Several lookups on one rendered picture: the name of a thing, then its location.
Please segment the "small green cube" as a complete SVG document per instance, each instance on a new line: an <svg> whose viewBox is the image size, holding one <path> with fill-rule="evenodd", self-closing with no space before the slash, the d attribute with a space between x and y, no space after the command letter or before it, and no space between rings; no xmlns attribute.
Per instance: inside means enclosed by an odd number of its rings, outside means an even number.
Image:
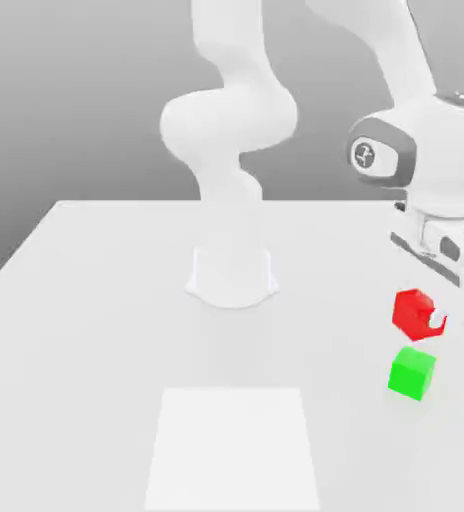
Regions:
<svg viewBox="0 0 464 512"><path fill-rule="evenodd" d="M436 357L413 347L403 347L394 358L387 387L421 401L431 384Z"/></svg>

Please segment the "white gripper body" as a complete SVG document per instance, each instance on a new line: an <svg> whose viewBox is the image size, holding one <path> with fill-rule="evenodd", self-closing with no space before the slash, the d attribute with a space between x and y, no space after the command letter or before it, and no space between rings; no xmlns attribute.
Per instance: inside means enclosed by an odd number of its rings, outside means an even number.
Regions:
<svg viewBox="0 0 464 512"><path fill-rule="evenodd" d="M420 289L439 312L464 324L464 266L417 254L395 232L390 241L398 254L402 287Z"/></svg>

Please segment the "small red cube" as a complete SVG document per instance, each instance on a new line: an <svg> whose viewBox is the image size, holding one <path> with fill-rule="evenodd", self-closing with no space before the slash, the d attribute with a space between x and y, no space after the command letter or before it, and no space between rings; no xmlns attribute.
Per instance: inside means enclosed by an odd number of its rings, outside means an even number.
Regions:
<svg viewBox="0 0 464 512"><path fill-rule="evenodd" d="M394 300L392 323L412 342L437 337L445 331L447 316L432 326L431 317L436 311L434 301L420 289L399 291Z"/></svg>

